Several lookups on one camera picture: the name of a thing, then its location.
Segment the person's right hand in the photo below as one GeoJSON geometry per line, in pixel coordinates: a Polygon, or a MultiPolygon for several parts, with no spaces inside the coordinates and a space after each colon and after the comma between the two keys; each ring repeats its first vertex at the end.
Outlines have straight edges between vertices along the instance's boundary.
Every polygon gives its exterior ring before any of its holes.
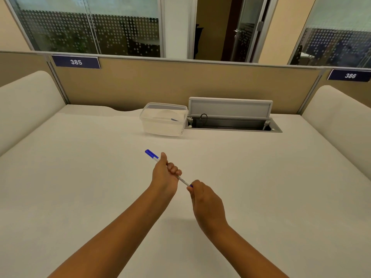
{"type": "Polygon", "coordinates": [[[221,198],[206,185],[205,194],[201,199],[191,199],[193,212],[198,225],[205,234],[228,226],[225,208],[221,198]]]}

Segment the person's left hand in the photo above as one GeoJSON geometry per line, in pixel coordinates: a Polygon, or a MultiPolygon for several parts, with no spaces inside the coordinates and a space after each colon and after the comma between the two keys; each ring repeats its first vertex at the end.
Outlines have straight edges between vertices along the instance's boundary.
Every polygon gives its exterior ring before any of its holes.
{"type": "Polygon", "coordinates": [[[181,176],[182,171],[174,163],[168,161],[168,166],[163,167],[157,162],[152,172],[150,187],[173,197],[179,182],[176,175],[181,176]]]}

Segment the blue capped ballpoint pen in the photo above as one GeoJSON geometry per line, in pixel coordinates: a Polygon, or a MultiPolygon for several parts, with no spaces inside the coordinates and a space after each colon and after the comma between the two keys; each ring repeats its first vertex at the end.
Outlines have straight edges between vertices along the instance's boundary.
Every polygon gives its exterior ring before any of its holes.
{"type": "MultiPolygon", "coordinates": [[[[154,154],[153,152],[151,152],[150,150],[145,150],[145,153],[148,155],[148,156],[150,156],[150,158],[151,159],[153,159],[155,162],[158,162],[159,160],[160,160],[160,158],[156,155],[156,154],[154,154]]],[[[181,176],[178,176],[178,175],[176,175],[176,177],[177,177],[177,179],[180,181],[180,182],[182,182],[183,184],[185,184],[187,187],[192,187],[193,188],[193,185],[192,184],[190,184],[190,183],[188,183],[188,182],[186,182],[181,176]]]]}

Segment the person's left forearm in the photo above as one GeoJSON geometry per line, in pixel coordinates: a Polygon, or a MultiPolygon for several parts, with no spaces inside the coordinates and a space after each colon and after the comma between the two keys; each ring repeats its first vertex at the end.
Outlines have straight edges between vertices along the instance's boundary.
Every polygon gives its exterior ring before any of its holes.
{"type": "Polygon", "coordinates": [[[168,207],[178,184],[149,187],[114,221],[78,249],[48,278],[118,278],[168,207]]]}

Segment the person's right forearm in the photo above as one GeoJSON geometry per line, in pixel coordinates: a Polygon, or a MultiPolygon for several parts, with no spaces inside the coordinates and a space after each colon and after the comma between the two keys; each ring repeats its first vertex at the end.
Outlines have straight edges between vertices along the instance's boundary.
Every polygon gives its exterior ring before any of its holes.
{"type": "Polygon", "coordinates": [[[228,224],[202,230],[241,278],[289,278],[228,224]]]}

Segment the clear plastic storage container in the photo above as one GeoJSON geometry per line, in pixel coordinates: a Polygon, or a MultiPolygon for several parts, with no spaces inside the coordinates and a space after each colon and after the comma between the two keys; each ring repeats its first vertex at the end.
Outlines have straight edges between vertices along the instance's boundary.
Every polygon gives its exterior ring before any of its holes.
{"type": "Polygon", "coordinates": [[[148,103],[140,114],[146,133],[163,136],[181,136],[188,117],[188,107],[167,103],[148,103]]]}

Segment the beige desk partition panel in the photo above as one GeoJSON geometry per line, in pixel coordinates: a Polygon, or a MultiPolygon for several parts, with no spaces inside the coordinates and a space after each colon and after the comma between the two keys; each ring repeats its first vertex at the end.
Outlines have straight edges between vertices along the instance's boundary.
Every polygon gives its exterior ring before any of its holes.
{"type": "Polygon", "coordinates": [[[371,108],[371,81],[328,80],[334,67],[174,61],[99,56],[100,69],[58,67],[53,53],[0,51],[0,85],[45,71],[70,104],[130,111],[149,102],[188,105],[189,97],[272,100],[272,113],[303,113],[330,85],[371,108]]]}

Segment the blue desk number label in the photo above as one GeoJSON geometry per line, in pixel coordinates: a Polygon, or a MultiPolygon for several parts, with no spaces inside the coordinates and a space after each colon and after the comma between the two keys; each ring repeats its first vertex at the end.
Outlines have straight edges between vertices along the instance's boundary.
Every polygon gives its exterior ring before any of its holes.
{"type": "Polygon", "coordinates": [[[351,81],[351,82],[369,82],[371,80],[371,71],[356,69],[332,69],[327,80],[351,81]]]}
{"type": "Polygon", "coordinates": [[[52,55],[57,67],[101,69],[98,57],[52,55]]]}

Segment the white side divider panel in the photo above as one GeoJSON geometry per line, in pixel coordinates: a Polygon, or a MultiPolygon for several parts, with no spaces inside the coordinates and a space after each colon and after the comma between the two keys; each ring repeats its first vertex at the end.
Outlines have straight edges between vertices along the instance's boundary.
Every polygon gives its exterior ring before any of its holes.
{"type": "Polygon", "coordinates": [[[0,87],[0,156],[65,106],[54,80],[45,71],[0,87]]]}
{"type": "Polygon", "coordinates": [[[371,180],[371,108],[325,85],[302,117],[371,180]]]}

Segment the frosted dotted glass window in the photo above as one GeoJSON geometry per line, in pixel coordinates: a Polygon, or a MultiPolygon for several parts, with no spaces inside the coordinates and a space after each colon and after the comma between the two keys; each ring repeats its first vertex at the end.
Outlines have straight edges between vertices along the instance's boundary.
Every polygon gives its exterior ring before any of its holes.
{"type": "Polygon", "coordinates": [[[371,69],[371,0],[316,0],[289,64],[371,69]]]}

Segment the frosted dotted glass wall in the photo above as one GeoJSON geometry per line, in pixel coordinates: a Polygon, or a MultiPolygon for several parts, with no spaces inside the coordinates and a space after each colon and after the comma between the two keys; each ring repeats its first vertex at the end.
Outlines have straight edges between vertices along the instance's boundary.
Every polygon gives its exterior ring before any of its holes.
{"type": "Polygon", "coordinates": [[[164,57],[162,0],[4,0],[31,51],[164,57]]]}

